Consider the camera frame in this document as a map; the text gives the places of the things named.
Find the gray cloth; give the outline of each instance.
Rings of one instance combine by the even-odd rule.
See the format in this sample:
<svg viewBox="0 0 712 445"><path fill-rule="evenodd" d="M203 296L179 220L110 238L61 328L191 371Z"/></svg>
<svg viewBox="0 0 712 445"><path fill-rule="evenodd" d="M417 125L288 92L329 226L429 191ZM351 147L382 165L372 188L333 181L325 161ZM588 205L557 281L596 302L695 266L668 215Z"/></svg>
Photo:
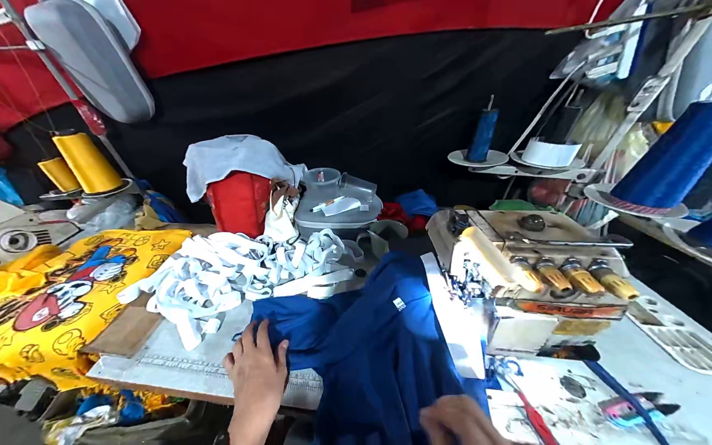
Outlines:
<svg viewBox="0 0 712 445"><path fill-rule="evenodd" d="M183 165L187 167L186 194L193 202L204 195L207 185L222 180L232 171L279 178L298 187L306 166L292 166L275 145L253 135L230 135L188 146Z"/></svg>

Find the red container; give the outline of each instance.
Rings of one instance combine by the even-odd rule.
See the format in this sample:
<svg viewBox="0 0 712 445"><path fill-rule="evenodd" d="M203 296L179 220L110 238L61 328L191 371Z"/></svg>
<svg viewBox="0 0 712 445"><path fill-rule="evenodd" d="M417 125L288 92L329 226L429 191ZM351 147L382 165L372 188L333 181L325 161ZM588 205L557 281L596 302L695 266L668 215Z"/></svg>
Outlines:
<svg viewBox="0 0 712 445"><path fill-rule="evenodd" d="M271 180L253 173L232 172L206 190L216 228L222 232L262 235L271 195Z"/></svg>

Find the sewing machine body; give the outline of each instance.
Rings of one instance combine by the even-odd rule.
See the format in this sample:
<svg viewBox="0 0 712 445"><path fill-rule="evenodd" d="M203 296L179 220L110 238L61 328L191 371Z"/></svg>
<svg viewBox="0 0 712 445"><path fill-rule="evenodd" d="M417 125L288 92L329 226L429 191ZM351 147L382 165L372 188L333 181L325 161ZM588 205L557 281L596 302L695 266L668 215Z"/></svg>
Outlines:
<svg viewBox="0 0 712 445"><path fill-rule="evenodd" d="M518 220L527 215L541 217L545 228L523 228ZM454 229L455 217L462 223L468 219L468 228ZM608 291L596 295L574 289L572 295L563 297L545 279L538 292L521 285L511 258L525 258L530 265L550 258L557 267L569 258L578 258L585 267L601 259L618 276L629 276L617 248L601 246L605 240L598 240L565 215L553 211L440 211L430 218L427 230L440 267L452 284L452 304L466 304L481 319L490 354L533 355L555 346L593 343L596 334L610 328L628 310L628 300ZM549 241L577 246L552 246ZM472 282L468 286L481 287L482 294L464 297L458 289L463 288L464 280L474 281L475 276L480 285Z"/></svg>

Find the red scissors handle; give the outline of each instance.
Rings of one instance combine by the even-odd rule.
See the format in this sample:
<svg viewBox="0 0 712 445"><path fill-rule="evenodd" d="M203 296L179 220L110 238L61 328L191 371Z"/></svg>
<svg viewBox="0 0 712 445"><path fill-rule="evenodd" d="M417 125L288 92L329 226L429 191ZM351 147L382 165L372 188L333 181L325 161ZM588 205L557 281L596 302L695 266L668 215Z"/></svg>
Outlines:
<svg viewBox="0 0 712 445"><path fill-rule="evenodd" d="M543 417L540 416L540 413L535 410L535 407L529 403L524 393L519 392L518 397L524 402L524 411L526 411L526 416L529 418L529 423L532 424L535 432L540 436L540 440L543 440L543 445L559 445L559 442L556 441L554 435L551 434L551 430L548 429L548 426L543 421Z"/></svg>

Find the red canopy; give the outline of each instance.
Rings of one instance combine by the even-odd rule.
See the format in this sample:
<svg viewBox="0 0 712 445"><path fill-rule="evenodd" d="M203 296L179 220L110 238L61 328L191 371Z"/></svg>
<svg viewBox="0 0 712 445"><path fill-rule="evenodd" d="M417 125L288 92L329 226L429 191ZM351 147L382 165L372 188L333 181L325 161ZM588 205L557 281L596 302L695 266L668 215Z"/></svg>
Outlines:
<svg viewBox="0 0 712 445"><path fill-rule="evenodd" d="M18 9L35 3L12 0ZM583 0L126 0L142 27L133 58L147 77L342 42L470 28L556 28L588 21ZM621 0L606 0L597 20ZM23 45L0 26L0 45ZM29 51L0 52L0 130L67 97Z"/></svg>

